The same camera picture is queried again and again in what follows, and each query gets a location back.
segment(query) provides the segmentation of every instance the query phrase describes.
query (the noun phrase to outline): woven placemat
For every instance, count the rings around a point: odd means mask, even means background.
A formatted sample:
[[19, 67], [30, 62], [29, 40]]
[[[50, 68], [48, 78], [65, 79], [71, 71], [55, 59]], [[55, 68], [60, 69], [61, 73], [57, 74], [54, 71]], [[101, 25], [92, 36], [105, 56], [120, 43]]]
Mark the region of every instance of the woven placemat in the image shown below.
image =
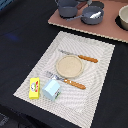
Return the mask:
[[[83, 60], [85, 65], [84, 72], [79, 77], [72, 79], [75, 82], [84, 84], [86, 89], [81, 90], [58, 81], [62, 91], [54, 102], [45, 98], [42, 93], [38, 100], [30, 100], [28, 97], [30, 78], [39, 77], [40, 85], [43, 87], [49, 80], [44, 75], [45, 71], [57, 74], [55, 63], [59, 58], [64, 56], [58, 49], [98, 59], [98, 63]], [[14, 96], [64, 118], [79, 127], [89, 128], [93, 120], [113, 50], [114, 45], [61, 31], [22, 85], [14, 93]]]

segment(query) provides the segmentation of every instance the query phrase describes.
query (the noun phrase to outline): butter block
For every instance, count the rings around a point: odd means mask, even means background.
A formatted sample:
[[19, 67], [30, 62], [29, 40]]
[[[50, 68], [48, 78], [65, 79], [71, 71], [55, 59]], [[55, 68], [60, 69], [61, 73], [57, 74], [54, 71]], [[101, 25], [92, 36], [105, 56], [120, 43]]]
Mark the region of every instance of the butter block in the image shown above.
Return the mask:
[[39, 80], [39, 78], [31, 78], [30, 79], [29, 98], [30, 99], [38, 99], [39, 94], [40, 94], [40, 80]]

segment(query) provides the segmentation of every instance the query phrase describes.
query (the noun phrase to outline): dark table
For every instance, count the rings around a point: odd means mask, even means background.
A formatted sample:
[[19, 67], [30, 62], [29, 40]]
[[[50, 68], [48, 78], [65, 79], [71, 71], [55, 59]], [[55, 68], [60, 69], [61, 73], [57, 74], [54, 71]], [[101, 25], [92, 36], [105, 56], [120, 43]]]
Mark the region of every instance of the dark table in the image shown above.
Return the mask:
[[0, 104], [52, 128], [78, 128], [13, 96], [59, 31], [64, 31], [115, 45], [91, 128], [127, 128], [128, 44], [49, 25], [56, 9], [54, 0], [15, 0], [0, 12]]

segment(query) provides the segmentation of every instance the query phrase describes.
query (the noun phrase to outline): pink tray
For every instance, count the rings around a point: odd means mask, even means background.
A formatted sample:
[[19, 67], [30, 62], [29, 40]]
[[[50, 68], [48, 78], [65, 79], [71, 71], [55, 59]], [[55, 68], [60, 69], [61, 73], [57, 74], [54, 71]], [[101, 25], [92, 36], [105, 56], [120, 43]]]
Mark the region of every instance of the pink tray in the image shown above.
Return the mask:
[[[72, 21], [66, 21], [65, 19], [60, 17], [58, 9], [50, 17], [48, 23], [60, 27], [128, 43], [128, 31], [121, 29], [115, 22], [115, 19], [119, 14], [120, 8], [128, 5], [128, 3], [105, 1], [105, 0], [100, 0], [100, 1], [103, 2], [105, 6], [103, 9], [104, 10], [103, 21], [100, 24], [87, 25], [82, 23], [80, 18]], [[78, 11], [77, 16], [82, 14], [82, 10], [85, 7], [83, 7], [81, 10]]]

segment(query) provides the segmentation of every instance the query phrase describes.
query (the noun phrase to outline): round plate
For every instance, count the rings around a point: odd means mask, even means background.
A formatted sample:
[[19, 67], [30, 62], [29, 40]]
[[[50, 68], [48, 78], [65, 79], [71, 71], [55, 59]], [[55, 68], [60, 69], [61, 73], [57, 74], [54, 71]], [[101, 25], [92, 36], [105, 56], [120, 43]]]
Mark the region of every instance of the round plate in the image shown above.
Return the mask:
[[74, 78], [79, 76], [84, 69], [82, 60], [75, 55], [67, 55], [56, 63], [56, 70], [62, 77]]

